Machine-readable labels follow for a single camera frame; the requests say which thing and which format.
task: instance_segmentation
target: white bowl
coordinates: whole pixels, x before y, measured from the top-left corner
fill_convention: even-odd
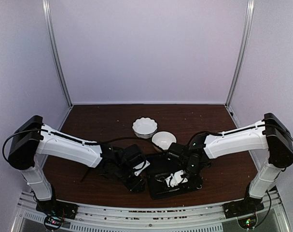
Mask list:
[[[132,129],[137,137],[149,139],[156,133],[157,123],[149,117],[142,117],[133,123]]]
[[[176,143],[176,138],[170,132],[161,131],[153,136],[152,142],[161,147],[163,150],[168,150],[172,143]]]

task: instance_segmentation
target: white backdrop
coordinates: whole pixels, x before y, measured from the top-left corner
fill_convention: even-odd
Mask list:
[[[293,136],[293,0],[256,1],[251,36],[232,108],[246,126],[273,112]],[[263,162],[266,152],[256,152]],[[278,189],[293,229],[293,165]]]
[[[55,0],[73,103],[224,103],[246,0]]]
[[[0,232],[9,231],[26,186],[20,172],[3,159],[3,142],[35,114],[58,128],[67,111],[42,2],[0,0]]]

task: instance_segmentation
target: wooden table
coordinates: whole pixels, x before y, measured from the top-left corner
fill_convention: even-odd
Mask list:
[[[223,105],[79,105],[74,106],[62,132],[87,139],[106,141],[134,136],[132,123],[139,117],[151,117],[159,131],[173,133],[177,142],[186,144],[202,130],[220,132],[235,128]],[[142,150],[153,153],[153,146],[144,141],[118,141],[115,146],[137,143]],[[231,154],[213,160],[212,167],[203,169],[201,190],[161,200],[152,200],[149,190],[130,193],[117,180],[107,180],[92,170],[80,183],[88,167],[57,157],[49,157],[44,173],[61,200],[116,207],[192,206],[236,200],[244,197],[245,188],[257,171],[248,152]]]

